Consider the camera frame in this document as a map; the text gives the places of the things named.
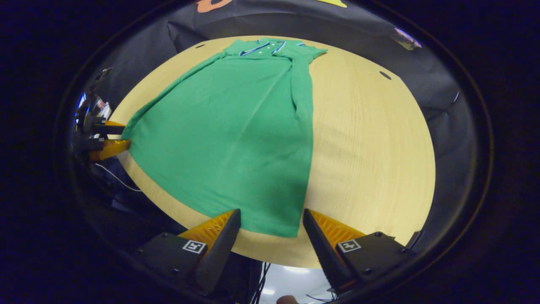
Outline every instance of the round table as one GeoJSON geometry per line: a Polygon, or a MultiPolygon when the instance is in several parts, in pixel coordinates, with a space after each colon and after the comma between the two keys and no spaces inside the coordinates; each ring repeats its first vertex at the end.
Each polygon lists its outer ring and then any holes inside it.
{"type": "MultiPolygon", "coordinates": [[[[146,76],[110,120],[126,124],[169,84],[241,36],[205,41],[146,76]]],[[[303,40],[328,52],[309,66],[313,81],[313,158],[304,208],[366,234],[382,231],[405,245],[422,229],[435,186],[435,159],[414,97],[391,71],[351,52],[303,40]]],[[[135,184],[187,228],[209,219],[161,189],[126,151],[118,156],[135,184]]],[[[321,268],[303,225],[296,238],[240,229],[233,252],[286,266],[321,268]]]]}

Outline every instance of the white cable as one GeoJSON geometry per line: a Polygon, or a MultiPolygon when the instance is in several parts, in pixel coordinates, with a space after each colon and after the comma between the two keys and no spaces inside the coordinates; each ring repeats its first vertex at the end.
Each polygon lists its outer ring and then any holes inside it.
{"type": "Polygon", "coordinates": [[[123,181],[121,181],[119,178],[117,178],[116,175],[114,175],[112,172],[110,172],[109,170],[107,170],[107,168],[103,167],[102,165],[100,165],[100,164],[98,164],[98,163],[95,163],[95,165],[96,165],[96,166],[100,166],[100,167],[102,167],[105,171],[109,172],[112,176],[114,176],[114,178],[116,178],[119,182],[121,182],[122,185],[124,185],[124,186],[130,188],[130,189],[133,190],[133,191],[143,192],[142,190],[133,189],[133,188],[131,188],[130,186],[124,184],[123,181]]]}

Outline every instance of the wooden table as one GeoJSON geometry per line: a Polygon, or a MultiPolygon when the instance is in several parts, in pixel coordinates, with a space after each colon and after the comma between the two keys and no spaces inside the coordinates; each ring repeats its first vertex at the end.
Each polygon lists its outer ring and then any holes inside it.
{"type": "MultiPolygon", "coordinates": [[[[183,51],[137,84],[110,119],[127,123],[199,62],[236,39],[260,38],[215,39],[183,51]]],[[[433,146],[420,108],[387,69],[329,45],[304,42],[328,49],[309,66],[314,147],[304,207],[366,234],[382,231],[406,244],[426,220],[435,185],[433,146]]],[[[209,219],[161,189],[128,151],[119,159],[144,194],[180,224],[192,228],[209,219]]],[[[298,237],[291,239],[241,229],[232,251],[280,265],[320,268],[302,225],[298,237]]]]}

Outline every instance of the wood grain surface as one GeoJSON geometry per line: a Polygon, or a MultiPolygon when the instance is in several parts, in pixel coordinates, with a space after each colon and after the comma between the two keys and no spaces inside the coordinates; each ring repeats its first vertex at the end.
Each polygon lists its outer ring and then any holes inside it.
{"type": "MultiPolygon", "coordinates": [[[[110,120],[127,123],[174,80],[236,39],[263,37],[215,39],[183,51],[137,84],[110,120]]],[[[387,69],[353,53],[303,41],[328,49],[309,66],[314,147],[304,207],[366,234],[382,231],[406,244],[422,228],[435,186],[433,146],[420,108],[401,79],[387,69]]],[[[144,194],[180,224],[191,228],[209,219],[161,189],[128,151],[119,159],[144,194]]],[[[232,250],[280,265],[320,268],[302,225],[298,237],[290,239],[241,229],[232,250]]]]}

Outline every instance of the black cloth backdrop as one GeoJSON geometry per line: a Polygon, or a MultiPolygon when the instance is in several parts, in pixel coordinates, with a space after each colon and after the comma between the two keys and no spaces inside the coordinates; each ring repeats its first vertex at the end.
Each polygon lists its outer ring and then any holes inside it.
{"type": "Polygon", "coordinates": [[[169,58],[202,41],[223,37],[289,36],[369,59],[404,81],[431,134],[435,194],[422,237],[414,248],[421,250],[449,225],[467,196],[476,161],[474,119],[466,95],[429,46],[420,41],[421,48],[406,49],[394,40],[396,25],[343,2],[347,8],[315,0],[232,0],[210,12],[198,13],[196,3],[168,12],[119,44],[96,68],[95,74],[114,67],[98,88],[98,95],[114,109],[139,81],[169,58]]]}

